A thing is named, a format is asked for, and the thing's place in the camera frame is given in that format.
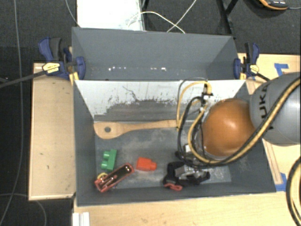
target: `blue tape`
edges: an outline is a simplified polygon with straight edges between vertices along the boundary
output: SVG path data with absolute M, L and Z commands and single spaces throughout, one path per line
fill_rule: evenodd
M 277 192 L 285 192 L 285 189 L 286 189 L 286 176 L 282 172 L 280 173 L 280 175 L 281 175 L 283 184 L 276 184 L 275 188 L 276 188 Z
M 288 64 L 274 64 L 274 67 L 277 70 L 278 76 L 283 75 L 281 69 L 288 69 Z

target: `white cable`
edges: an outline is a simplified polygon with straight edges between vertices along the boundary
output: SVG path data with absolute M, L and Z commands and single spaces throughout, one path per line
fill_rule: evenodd
M 20 78 L 22 78 L 22 61 L 21 61 L 21 51 L 20 51 L 20 39 L 19 39 L 19 29 L 18 29 L 18 19 L 17 19 L 17 8 L 16 8 L 16 0 L 14 0 L 14 13 L 15 13 L 15 26 L 16 26 L 16 38 L 17 38 L 17 49 L 18 49 L 18 59 L 19 59 L 19 75 Z M 19 179 L 19 175 L 20 175 L 20 171 L 21 171 L 21 165 L 22 165 L 22 160 L 23 160 L 23 149 L 24 149 L 24 110 L 23 110 L 23 84 L 22 82 L 20 82 L 20 107 L 21 107 L 21 111 L 20 111 L 20 123 L 21 123 L 21 152 L 20 152 L 20 159 L 19 159 L 19 165 L 18 165 L 18 171 L 17 171 L 17 176 L 15 179 L 15 183 L 13 186 L 13 190 L 11 194 L 0 194 L 0 197 L 2 196 L 10 196 L 8 203 L 6 205 L 6 208 L 4 210 L 4 213 L 2 215 L 1 221 L 0 221 L 0 226 L 2 225 L 4 218 L 8 212 L 9 206 L 11 204 L 11 201 L 13 199 L 14 195 L 17 196 L 24 196 L 23 194 L 16 194 L 16 186 L 18 183 L 18 179 Z M 43 210 L 43 214 L 44 214 L 44 225 L 47 224 L 47 216 L 46 216 L 46 212 L 45 209 L 43 208 L 43 206 L 38 202 L 39 206 L 42 208 Z
M 70 15 L 71 15 L 72 19 L 73 19 L 73 20 L 74 20 L 74 22 L 77 24 L 77 26 L 78 26 L 78 27 L 80 27 L 80 25 L 77 23 L 76 19 L 74 18 L 73 14 L 72 14 L 72 12 L 71 12 L 71 10 L 70 10 L 70 7 L 69 7 L 69 4 L 68 4 L 68 1 L 67 1 L 67 0 L 65 0 L 65 3 L 66 3 L 66 6 L 67 6 L 67 8 L 68 8 L 68 11 L 69 11 L 69 13 L 70 13 Z
M 153 12 L 153 11 L 141 12 L 141 13 L 137 13 L 136 15 L 132 16 L 132 17 L 129 19 L 128 23 L 127 23 L 127 27 L 129 27 L 131 24 L 136 23 L 136 22 L 138 21 L 138 19 L 136 19 L 135 21 L 132 22 L 132 20 L 133 20 L 135 17 L 138 17 L 139 15 L 145 14 L 145 13 L 155 14 L 155 15 L 161 17 L 162 19 L 164 19 L 165 21 L 169 22 L 170 24 L 172 24 L 172 25 L 173 25 L 173 28 L 176 27 L 176 28 L 177 28 L 178 30 L 180 30 L 182 33 L 185 33 L 185 31 L 184 31 L 182 28 L 180 28 L 179 26 L 177 26 L 176 24 L 174 24 L 173 22 L 171 22 L 171 21 L 168 20 L 167 18 L 163 17 L 161 14 L 156 13 L 156 12 Z
M 12 194 L 0 194 L 0 197 L 5 197 L 5 196 L 11 196 Z M 27 198 L 27 195 L 25 194 L 14 194 L 14 196 L 19 196 L 19 197 L 24 197 L 24 198 Z M 43 215 L 44 215 L 44 226 L 47 225 L 47 215 L 46 215 L 46 211 L 43 207 L 43 205 L 39 202 L 39 201 L 35 201 L 39 207 L 42 209 L 43 211 Z
M 197 2 L 197 0 L 194 0 L 192 2 L 192 4 L 190 5 L 190 7 L 186 10 L 186 12 L 182 15 L 182 17 L 178 20 L 178 22 L 176 22 L 174 26 L 172 26 L 170 29 L 168 29 L 167 32 L 170 32 L 174 27 L 176 27 L 183 20 L 183 18 L 186 16 L 186 14 L 190 11 L 190 9 L 194 6 L 194 4 L 196 2 Z

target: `gray bin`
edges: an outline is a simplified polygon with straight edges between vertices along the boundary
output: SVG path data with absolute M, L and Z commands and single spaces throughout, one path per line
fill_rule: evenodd
M 241 160 L 209 169 L 209 181 L 175 192 L 161 183 L 167 164 L 177 160 L 175 129 L 133 131 L 111 140 L 94 132 L 95 121 L 174 119 L 179 79 L 210 78 L 219 99 L 245 96 L 244 82 L 229 80 L 237 57 L 231 37 L 74 28 L 72 47 L 73 55 L 84 56 L 87 64 L 85 80 L 75 81 L 74 86 L 78 206 L 275 191 L 261 141 Z M 201 91 L 202 87 L 195 87 L 189 96 Z M 110 149 L 118 150 L 115 168 L 125 162 L 135 168 L 135 161 L 143 156 L 157 162 L 157 170 L 136 171 L 116 188 L 100 193 L 94 181 L 102 171 L 102 153 Z

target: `blue clamp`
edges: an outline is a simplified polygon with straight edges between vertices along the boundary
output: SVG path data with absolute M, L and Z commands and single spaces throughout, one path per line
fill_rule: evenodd
M 67 48 L 63 49 L 64 57 L 62 57 L 60 50 L 61 40 L 61 38 L 45 37 L 38 42 L 39 51 L 45 57 L 46 62 L 56 62 L 57 64 L 59 64 L 57 71 L 51 73 L 46 72 L 46 75 L 58 76 L 65 80 L 68 80 L 70 72 L 67 70 L 67 68 L 77 65 L 79 79 L 84 79 L 86 73 L 86 64 L 84 58 L 79 56 L 76 57 L 74 62 L 72 62 L 72 55 Z
M 246 78 L 258 75 L 258 71 L 254 70 L 254 65 L 256 66 L 259 57 L 259 47 L 255 43 L 245 43 L 245 48 L 246 56 L 244 57 L 244 62 L 241 63 L 239 58 L 234 60 L 233 72 L 235 79 L 239 79 L 241 73 L 245 74 Z

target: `yellow cable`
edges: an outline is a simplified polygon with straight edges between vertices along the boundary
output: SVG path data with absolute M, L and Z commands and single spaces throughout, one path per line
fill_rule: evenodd
M 178 128 L 179 128 L 179 126 L 180 126 L 180 124 L 181 124 L 181 121 L 182 121 L 182 120 L 180 120 L 180 108 L 181 108 L 181 101 L 182 101 L 182 99 L 183 99 L 183 95 L 184 95 L 184 93 L 185 93 L 186 90 L 188 90 L 190 87 L 192 87 L 192 86 L 194 86 L 194 85 L 197 85 L 197 84 L 205 84 L 205 85 L 207 86 L 207 93 L 208 93 L 209 95 L 210 95 L 211 92 L 212 92 L 211 85 L 210 85 L 210 83 L 208 83 L 207 81 L 196 81 L 196 82 L 193 82 L 193 83 L 189 84 L 188 86 L 186 86 L 186 87 L 183 89 L 183 91 L 182 91 L 182 93 L 181 93 L 181 95 L 180 95 L 180 97 L 179 97 L 179 101 L 178 101 L 178 105 L 177 105 L 177 117 L 176 117 L 176 121 L 177 121 L 177 127 L 178 127 Z
M 230 156 L 228 157 L 225 161 L 223 161 L 223 164 L 232 162 L 234 160 L 236 160 L 237 158 L 241 157 L 242 155 L 244 155 L 245 153 L 248 152 L 248 150 L 250 150 L 255 143 L 257 142 L 257 140 L 263 135 L 263 133 L 266 131 L 266 129 L 268 128 L 268 126 L 272 123 L 273 119 L 276 117 L 277 113 L 279 112 L 279 110 L 281 109 L 281 106 L 284 104 L 284 102 L 286 101 L 286 99 L 289 97 L 289 95 L 293 92 L 293 90 L 295 88 L 297 88 L 297 86 L 300 85 L 300 79 L 296 80 L 292 85 L 290 85 L 290 87 L 285 91 L 285 93 L 282 95 L 282 97 L 280 98 L 280 100 L 278 101 L 277 105 L 275 106 L 275 108 L 273 109 L 273 111 L 271 112 L 271 115 L 268 117 L 268 119 L 265 121 L 265 123 L 263 124 L 263 126 L 259 129 L 258 133 L 252 138 L 252 140 L 236 155 L 234 156 Z M 191 152 L 195 155 L 196 158 L 198 158 L 201 162 L 207 163 L 209 165 L 215 165 L 220 163 L 219 160 L 215 160 L 215 159 L 211 159 L 208 160 L 207 158 L 201 156 L 200 154 L 198 154 L 191 143 L 191 134 L 193 131 L 193 128 L 196 126 L 198 120 L 203 116 L 202 113 L 200 113 L 198 115 L 198 117 L 195 119 L 195 121 L 193 122 L 192 126 L 189 129 L 188 132 L 188 145 L 191 149 Z
M 298 217 L 298 211 L 296 210 L 296 208 L 293 206 L 293 196 L 292 196 L 292 191 L 293 191 L 293 186 L 295 186 L 296 184 L 294 183 L 295 182 L 295 179 L 298 179 L 300 177 L 300 174 L 301 174 L 301 164 L 298 165 L 298 167 L 296 168 L 296 170 L 294 171 L 293 173 L 293 176 L 292 176 L 292 179 L 291 179 L 291 184 L 290 184 L 290 204 L 292 206 L 292 211 L 295 215 L 295 219 L 299 222 L 299 224 L 301 225 L 301 220 L 299 219 Z

